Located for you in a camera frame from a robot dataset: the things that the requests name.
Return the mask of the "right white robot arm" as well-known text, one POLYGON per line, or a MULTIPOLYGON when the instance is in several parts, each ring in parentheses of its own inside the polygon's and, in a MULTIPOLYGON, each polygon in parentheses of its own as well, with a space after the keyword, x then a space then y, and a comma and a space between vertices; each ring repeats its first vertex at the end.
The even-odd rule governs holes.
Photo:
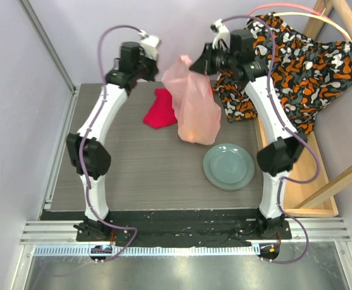
POLYGON ((268 145, 256 156, 263 172, 263 192, 255 230, 258 236, 268 239, 284 228, 285 214, 280 206, 286 181, 307 139, 297 134, 281 107, 266 61, 255 55, 251 32, 246 29, 229 31, 226 27, 212 30, 213 42, 205 44, 190 69, 209 76, 220 71, 232 72, 263 123, 268 145))

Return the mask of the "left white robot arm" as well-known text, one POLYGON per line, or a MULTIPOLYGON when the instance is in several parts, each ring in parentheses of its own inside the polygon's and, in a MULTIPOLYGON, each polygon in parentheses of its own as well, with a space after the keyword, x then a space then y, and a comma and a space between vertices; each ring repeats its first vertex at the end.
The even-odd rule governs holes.
POLYGON ((140 42, 122 43, 113 68, 101 75, 103 88, 91 113, 75 134, 67 136, 70 161, 85 192, 85 215, 83 221, 75 225, 79 241, 107 240, 114 229, 110 225, 105 194, 105 175, 111 165, 111 155, 104 147, 105 139, 137 81, 155 80, 160 44, 154 36, 140 42))

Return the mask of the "pink plastic bag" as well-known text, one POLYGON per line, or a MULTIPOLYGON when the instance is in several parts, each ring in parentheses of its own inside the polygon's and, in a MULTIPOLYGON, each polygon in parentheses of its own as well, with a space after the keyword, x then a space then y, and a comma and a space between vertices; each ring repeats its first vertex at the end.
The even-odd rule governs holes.
POLYGON ((189 56, 179 56, 163 74, 162 83, 172 96, 180 139, 212 145, 221 127, 221 108, 214 100, 209 76, 191 71, 191 66, 189 56))

